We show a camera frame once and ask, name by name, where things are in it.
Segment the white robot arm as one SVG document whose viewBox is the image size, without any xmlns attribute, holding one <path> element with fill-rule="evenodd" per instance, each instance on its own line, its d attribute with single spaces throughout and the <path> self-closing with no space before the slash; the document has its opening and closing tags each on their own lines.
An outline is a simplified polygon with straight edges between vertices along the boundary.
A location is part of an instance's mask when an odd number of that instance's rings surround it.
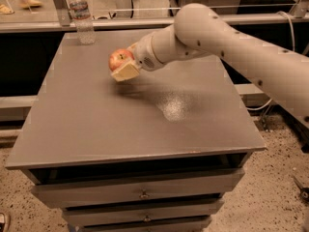
<svg viewBox="0 0 309 232">
<path fill-rule="evenodd" d="M 108 67 L 117 81 L 173 61 L 213 54 L 258 86 L 303 126 L 309 127 L 309 59 L 241 33 L 202 4 L 182 7 L 174 22 L 125 49 L 114 51 Z"/>
</svg>

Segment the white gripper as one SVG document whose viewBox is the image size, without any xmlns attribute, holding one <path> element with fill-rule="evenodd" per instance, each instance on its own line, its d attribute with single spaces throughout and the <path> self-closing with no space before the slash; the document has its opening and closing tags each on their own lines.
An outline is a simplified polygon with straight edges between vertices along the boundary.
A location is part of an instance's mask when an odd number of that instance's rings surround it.
<svg viewBox="0 0 309 232">
<path fill-rule="evenodd" d="M 156 58 L 153 50 L 153 35 L 144 36 L 139 42 L 133 43 L 127 49 L 133 52 L 135 62 L 138 66 L 148 72 L 159 70 L 163 64 Z M 126 81 L 137 77 L 140 74 L 140 68 L 134 61 L 128 61 L 122 64 L 117 70 L 111 73 L 111 76 L 118 82 Z"/>
</svg>

